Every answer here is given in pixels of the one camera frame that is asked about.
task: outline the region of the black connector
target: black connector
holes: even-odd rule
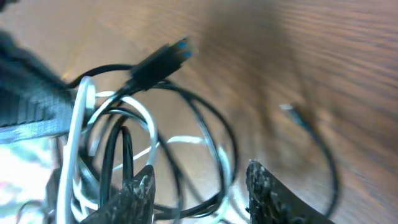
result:
[[[130,70],[131,80],[140,89],[148,90],[181,68],[181,64],[192,56],[192,45],[188,38],[174,45],[165,45]]]

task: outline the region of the black plastic connector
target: black plastic connector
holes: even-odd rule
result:
[[[191,56],[192,46],[188,38],[171,46],[167,44],[131,69],[132,82],[148,90],[180,69]]]

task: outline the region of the silver wire tip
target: silver wire tip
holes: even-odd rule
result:
[[[171,48],[177,51],[177,55],[182,61],[187,60],[193,55],[194,47],[189,37],[179,40],[177,43],[173,44]]]
[[[291,105],[291,104],[279,105],[279,107],[280,107],[282,110],[291,110],[291,109],[294,108],[294,106]]]

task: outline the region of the bundle of wires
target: bundle of wires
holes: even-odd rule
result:
[[[75,88],[80,84],[78,90],[79,96],[80,89],[83,88],[82,83],[84,84],[84,82],[87,81],[87,77],[93,77],[95,75],[99,75],[100,73],[115,70],[127,70],[132,75],[132,79],[130,79],[120,90],[116,92],[107,91],[96,94],[96,97],[107,97],[107,99],[97,109],[95,109],[88,121],[82,124],[85,126],[81,130],[84,138],[84,149],[80,149],[78,151],[78,156],[76,156],[76,158],[73,156],[63,157],[64,163],[57,203],[57,223],[70,223],[70,217],[68,217],[70,212],[74,215],[76,220],[81,221],[89,215],[89,208],[96,210],[103,207],[104,204],[109,201],[112,196],[112,192],[114,192],[114,188],[111,186],[111,177],[113,171],[116,140],[120,132],[122,133],[123,137],[123,181],[132,179],[134,177],[134,159],[132,156],[131,133],[127,127],[123,126],[127,119],[132,119],[138,122],[146,131],[148,131],[150,135],[151,144],[149,150],[147,151],[149,153],[147,164],[152,166],[155,164],[157,146],[160,145],[165,152],[174,175],[175,188],[177,191],[177,206],[172,208],[155,204],[154,209],[156,212],[154,213],[154,220],[174,220],[174,223],[179,223],[180,219],[183,218],[206,217],[215,214],[220,209],[222,204],[226,203],[229,186],[236,179],[239,167],[238,144],[236,142],[233,130],[221,113],[211,106],[209,102],[165,79],[166,76],[178,70],[180,68],[180,64],[189,58],[191,54],[192,53],[190,51],[187,39],[183,39],[177,42],[175,45],[167,45],[162,47],[156,53],[151,55],[149,59],[143,61],[139,65],[105,65],[94,68],[79,76],[75,81],[71,82],[70,88]],[[155,121],[151,114],[140,102],[131,97],[133,94],[139,91],[148,90],[150,88],[169,90],[178,93],[195,114],[198,125],[203,133],[203,138],[195,136],[176,136],[166,142],[161,133],[157,130]],[[138,112],[140,112],[141,115],[122,107],[123,103],[131,105]],[[231,150],[233,155],[232,167],[229,164],[228,157],[222,147],[217,145],[204,116],[197,108],[197,103],[203,105],[210,112],[212,112],[224,126],[231,141]],[[102,127],[99,135],[96,136],[94,138],[95,140],[90,144],[91,133],[94,126],[97,124],[99,118],[106,114],[109,116],[105,122],[105,125]],[[118,114],[120,116],[111,126],[113,119]],[[98,173],[98,171],[93,167],[93,161],[96,155],[97,147],[101,145],[101,141],[103,139],[106,139],[104,135],[108,128],[110,128],[111,131],[106,142],[102,169],[101,172]],[[192,181],[189,179],[186,173],[180,168],[180,165],[173,152],[169,149],[168,144],[172,142],[189,142],[196,144],[206,144],[208,146],[211,155],[216,162],[218,175],[220,178],[220,191],[217,194],[212,196],[210,199],[202,201],[198,190],[194,187]],[[64,154],[73,154],[73,146],[68,143],[66,148],[68,151],[64,150]],[[98,198],[88,198],[83,193],[84,190],[82,188],[84,186],[81,184],[81,179],[69,179],[69,182],[71,182],[69,185],[71,185],[73,194],[80,203],[80,208],[78,208],[73,201],[71,202],[71,199],[73,198],[71,195],[63,193],[65,189],[66,191],[68,189],[68,187],[63,187],[63,179],[65,179],[65,182],[67,182],[68,177],[74,175],[73,167],[75,166],[75,164],[72,162],[65,163],[66,159],[70,161],[77,161],[77,167],[79,168],[78,173],[84,175],[85,179],[90,180],[92,185],[96,185],[98,188]],[[63,175],[64,172],[67,173],[65,170],[68,170],[65,168],[65,164],[72,164],[72,168],[69,169],[70,171],[68,174]],[[183,182],[185,182],[188,188],[193,192],[194,197],[197,200],[202,201],[199,205],[193,208],[184,209],[184,196],[182,189]],[[223,206],[223,209],[220,211],[220,214],[215,218],[215,223],[226,222],[226,220],[223,220],[222,218],[222,215],[225,213],[225,206]]]

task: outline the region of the wooden surface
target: wooden surface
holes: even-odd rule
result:
[[[233,125],[242,159],[236,186],[243,194],[248,160],[258,159],[308,204],[326,209],[330,176],[324,158],[278,107],[294,101],[338,160],[343,194],[333,220],[396,223],[397,10],[393,0],[40,0],[12,6],[0,25],[67,80],[105,63],[136,63],[191,35],[197,53],[173,79],[210,100]],[[116,76],[98,78],[98,88],[120,86],[126,78]],[[199,134],[175,96],[150,91],[138,97],[155,111],[167,136]],[[204,148],[176,147],[209,197],[217,190],[214,165],[197,161],[210,156]],[[161,162],[157,184],[167,170]],[[160,178],[157,200],[168,202],[173,187]]]

